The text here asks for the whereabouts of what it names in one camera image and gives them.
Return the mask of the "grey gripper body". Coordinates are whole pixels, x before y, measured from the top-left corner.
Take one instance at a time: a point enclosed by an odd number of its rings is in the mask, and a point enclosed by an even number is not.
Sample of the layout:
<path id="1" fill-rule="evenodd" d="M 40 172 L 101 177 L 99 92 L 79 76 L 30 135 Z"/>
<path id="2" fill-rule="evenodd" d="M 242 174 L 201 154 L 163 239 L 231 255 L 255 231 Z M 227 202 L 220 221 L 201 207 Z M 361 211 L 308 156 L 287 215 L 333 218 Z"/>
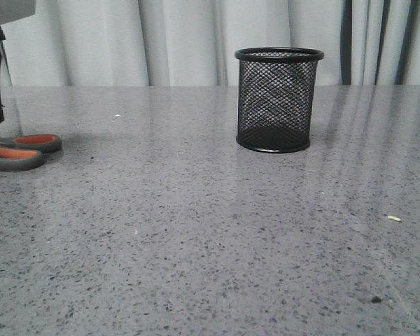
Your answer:
<path id="1" fill-rule="evenodd" d="M 35 14 L 35 0 L 0 0 L 0 41 L 6 37 L 1 26 Z"/>

